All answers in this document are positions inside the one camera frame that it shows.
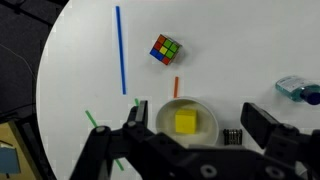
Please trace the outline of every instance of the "blue stick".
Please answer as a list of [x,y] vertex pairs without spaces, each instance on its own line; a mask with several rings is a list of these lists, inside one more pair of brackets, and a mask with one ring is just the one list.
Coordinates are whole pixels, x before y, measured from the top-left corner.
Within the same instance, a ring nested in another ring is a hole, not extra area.
[[126,89],[126,77],[124,70],[124,58],[123,58],[123,45],[122,45],[122,34],[121,34],[121,20],[120,20],[120,7],[116,6],[117,14],[117,25],[118,25],[118,40],[119,40],[119,53],[120,53],[120,67],[121,67],[121,80],[122,80],[122,94],[127,94]]

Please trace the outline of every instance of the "round table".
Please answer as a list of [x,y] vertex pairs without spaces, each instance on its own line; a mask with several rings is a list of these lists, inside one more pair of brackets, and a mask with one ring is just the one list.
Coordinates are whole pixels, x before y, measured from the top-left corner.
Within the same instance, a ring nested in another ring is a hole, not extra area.
[[[127,95],[121,90],[116,5]],[[300,0],[70,1],[46,43],[37,84],[40,132],[57,178],[70,177],[93,128],[85,110],[99,125],[117,129],[134,98],[148,100],[149,128],[156,132],[157,112],[172,99],[175,76],[179,96],[206,103],[221,130],[241,127],[244,102],[303,132],[317,128],[319,108],[291,102],[274,84],[292,74],[319,82],[318,6]],[[183,45],[182,57],[169,66],[149,55],[159,34]],[[244,144],[256,148],[248,135]],[[125,171],[115,166],[113,179],[139,177],[120,161]]]

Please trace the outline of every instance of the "rubik's cube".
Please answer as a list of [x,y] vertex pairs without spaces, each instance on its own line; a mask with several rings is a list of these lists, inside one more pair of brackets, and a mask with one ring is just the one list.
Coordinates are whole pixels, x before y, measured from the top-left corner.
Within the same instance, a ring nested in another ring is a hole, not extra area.
[[176,41],[160,34],[150,54],[163,64],[168,65],[178,54],[180,47],[181,45]]

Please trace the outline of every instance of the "yellow cube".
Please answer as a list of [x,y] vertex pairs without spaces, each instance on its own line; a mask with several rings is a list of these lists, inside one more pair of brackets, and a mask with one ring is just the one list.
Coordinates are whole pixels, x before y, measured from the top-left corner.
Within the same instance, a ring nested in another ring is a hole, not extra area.
[[179,109],[176,112],[175,123],[177,133],[196,133],[197,111],[194,109]]

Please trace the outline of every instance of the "floor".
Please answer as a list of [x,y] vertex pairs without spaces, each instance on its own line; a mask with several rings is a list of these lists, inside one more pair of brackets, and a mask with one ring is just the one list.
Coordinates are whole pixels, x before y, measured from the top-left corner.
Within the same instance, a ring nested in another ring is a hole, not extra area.
[[[36,112],[33,103],[42,50],[65,1],[0,1],[0,117],[23,105],[28,106],[13,111],[16,116]],[[20,13],[9,8],[17,2],[24,2]]]

